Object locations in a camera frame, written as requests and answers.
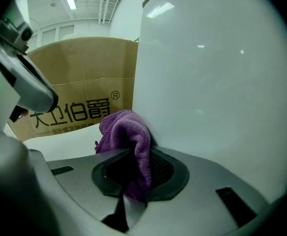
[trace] white wall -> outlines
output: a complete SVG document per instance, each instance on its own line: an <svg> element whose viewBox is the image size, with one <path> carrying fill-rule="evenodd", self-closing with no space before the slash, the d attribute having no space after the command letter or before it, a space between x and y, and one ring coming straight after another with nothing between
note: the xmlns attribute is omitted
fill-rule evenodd
<svg viewBox="0 0 287 236"><path fill-rule="evenodd" d="M139 37L143 0L121 0L111 21L110 36L135 40Z"/></svg>
<svg viewBox="0 0 287 236"><path fill-rule="evenodd" d="M69 20L58 24L42 27L39 30L35 30L33 37L37 36L37 43L35 46L29 44L28 52L42 46L42 36L43 33L46 31L56 29L54 37L51 37L52 39L49 42L52 43L58 41L59 28L66 26L74 26L74 32L73 34L67 35L63 39L69 39L75 37L87 37L87 36L108 37L110 35L110 25L98 24L97 20L88 20L88 19Z"/></svg>

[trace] white toilet tank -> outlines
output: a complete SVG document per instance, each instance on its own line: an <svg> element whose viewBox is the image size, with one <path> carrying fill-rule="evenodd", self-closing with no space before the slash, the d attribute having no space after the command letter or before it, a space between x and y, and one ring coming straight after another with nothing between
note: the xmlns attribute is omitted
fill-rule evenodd
<svg viewBox="0 0 287 236"><path fill-rule="evenodd" d="M144 0L133 110L162 147L287 191L287 26L269 0Z"/></svg>

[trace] window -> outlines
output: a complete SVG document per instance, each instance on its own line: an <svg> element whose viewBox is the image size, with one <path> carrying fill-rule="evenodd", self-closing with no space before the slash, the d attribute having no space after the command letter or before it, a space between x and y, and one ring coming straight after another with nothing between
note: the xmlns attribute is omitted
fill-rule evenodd
<svg viewBox="0 0 287 236"><path fill-rule="evenodd" d="M74 26L66 26L66 27L60 27L59 28L59 40L64 39L65 36L73 34L74 33Z"/></svg>
<svg viewBox="0 0 287 236"><path fill-rule="evenodd" d="M48 30L42 35L42 46L55 42L56 29Z"/></svg>

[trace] purple microfiber cloth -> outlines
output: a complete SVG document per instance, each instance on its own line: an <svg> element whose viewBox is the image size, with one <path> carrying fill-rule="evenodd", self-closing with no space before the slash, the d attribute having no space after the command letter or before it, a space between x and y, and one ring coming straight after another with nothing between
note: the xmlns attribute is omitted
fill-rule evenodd
<svg viewBox="0 0 287 236"><path fill-rule="evenodd" d="M131 110L123 110L103 118L99 126L103 137L96 144L96 154L117 148L135 148L136 180L131 181L125 195L143 201L151 187L150 134L143 120Z"/></svg>

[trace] cardboard box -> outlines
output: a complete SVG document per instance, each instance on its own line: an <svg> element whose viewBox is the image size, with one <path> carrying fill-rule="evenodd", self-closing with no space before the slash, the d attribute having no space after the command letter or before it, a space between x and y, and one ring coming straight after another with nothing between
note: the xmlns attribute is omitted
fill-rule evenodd
<svg viewBox="0 0 287 236"><path fill-rule="evenodd" d="M51 113L30 112L9 126L21 140L75 131L132 109L138 43L84 37L29 53L59 96Z"/></svg>

